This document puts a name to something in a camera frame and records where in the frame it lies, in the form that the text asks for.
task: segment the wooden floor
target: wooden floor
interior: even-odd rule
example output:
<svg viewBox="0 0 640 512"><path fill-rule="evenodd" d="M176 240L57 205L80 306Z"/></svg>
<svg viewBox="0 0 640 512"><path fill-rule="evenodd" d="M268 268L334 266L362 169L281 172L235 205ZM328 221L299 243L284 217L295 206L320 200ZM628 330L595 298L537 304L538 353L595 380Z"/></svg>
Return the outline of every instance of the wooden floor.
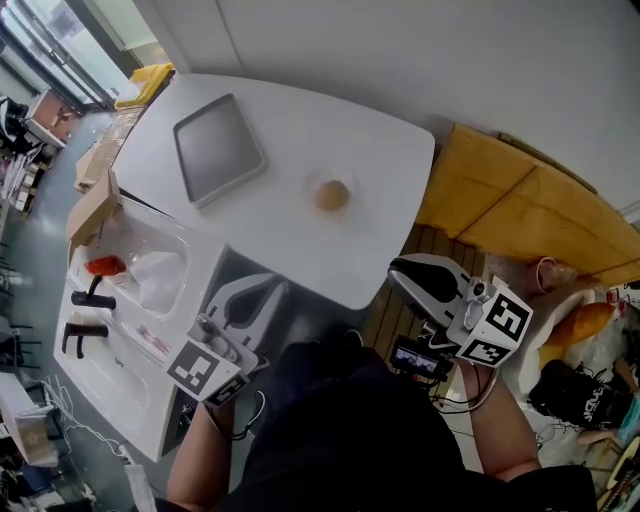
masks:
<svg viewBox="0 0 640 512"><path fill-rule="evenodd" d="M482 275L484 253L449 240L442 231L429 226L415 224L401 254L416 252L449 256L472 276ZM373 347L388 362L396 338L403 335L416 339L421 326L422 322L385 282L373 299L371 315L363 331L364 345Z"/></svg>

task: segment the person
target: person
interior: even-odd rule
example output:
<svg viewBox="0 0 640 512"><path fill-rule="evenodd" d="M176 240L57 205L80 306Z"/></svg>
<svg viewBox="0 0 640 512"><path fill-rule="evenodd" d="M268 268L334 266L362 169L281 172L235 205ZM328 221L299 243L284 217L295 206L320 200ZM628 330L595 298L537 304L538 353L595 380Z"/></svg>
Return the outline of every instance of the person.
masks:
<svg viewBox="0 0 640 512"><path fill-rule="evenodd" d="M596 510L586 468L541 469L534 433L500 380L471 413L484 470L475 473L424 390L389 372L357 332L335 339L284 351L230 493L233 405L214 422L200 405L158 511ZM467 395L478 397L490 369L460 367Z"/></svg>

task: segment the white countertop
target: white countertop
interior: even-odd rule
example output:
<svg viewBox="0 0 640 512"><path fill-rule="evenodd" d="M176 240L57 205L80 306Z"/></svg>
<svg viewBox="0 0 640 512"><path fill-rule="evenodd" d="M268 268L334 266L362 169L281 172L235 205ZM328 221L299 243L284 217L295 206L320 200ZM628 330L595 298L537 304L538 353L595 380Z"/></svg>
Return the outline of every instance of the white countertop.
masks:
<svg viewBox="0 0 640 512"><path fill-rule="evenodd" d="M187 199L173 127L235 95L268 160L266 172L202 209ZM399 254L427 185L431 134L386 114L292 87L182 75L133 129L113 169L127 192L208 231L264 267L351 309L366 307ZM353 178L348 206L313 206L308 179Z"/></svg>

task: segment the faucet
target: faucet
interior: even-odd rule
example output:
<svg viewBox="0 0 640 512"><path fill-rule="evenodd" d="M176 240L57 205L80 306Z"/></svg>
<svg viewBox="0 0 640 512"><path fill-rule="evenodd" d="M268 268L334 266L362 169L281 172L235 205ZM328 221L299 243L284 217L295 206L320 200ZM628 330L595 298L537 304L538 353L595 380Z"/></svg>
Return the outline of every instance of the faucet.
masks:
<svg viewBox="0 0 640 512"><path fill-rule="evenodd" d="M84 353L82 352L82 341L85 336L98 336L100 338L106 338L109 336L109 329L106 325L84 325L84 324L74 324L67 322L64 324L64 335L62 338L62 353L67 353L67 340L69 336L77 336L78 344L76 346L76 355L78 359L82 359L84 357Z"/></svg>
<svg viewBox="0 0 640 512"><path fill-rule="evenodd" d="M88 292L72 292L71 303L74 306L89 306L92 308L116 309L116 299L114 297L105 297L104 295L94 295L96 287L102 281L102 275L97 274Z"/></svg>

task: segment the sink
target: sink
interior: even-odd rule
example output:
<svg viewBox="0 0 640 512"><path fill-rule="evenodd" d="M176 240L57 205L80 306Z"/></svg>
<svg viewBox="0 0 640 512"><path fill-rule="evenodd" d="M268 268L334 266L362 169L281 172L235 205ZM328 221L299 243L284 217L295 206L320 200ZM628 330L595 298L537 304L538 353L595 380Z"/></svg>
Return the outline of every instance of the sink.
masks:
<svg viewBox="0 0 640 512"><path fill-rule="evenodd" d="M69 261L54 346L54 357L74 385L127 440L153 461L175 446L182 404L179 391L162 365L173 341L191 327L200 310L226 245L127 198L105 223L100 236L78 247ZM124 283L103 279L97 295L113 296L116 309L74 306L71 293L86 291L93 276L84 264L117 255L127 266L153 251L178 254L184 275L169 308L152 311L139 301L133 278ZM74 313L91 311L109 329L106 338L85 337L84 358L76 357L76 338L62 352L64 326ZM165 350L150 340L161 340Z"/></svg>

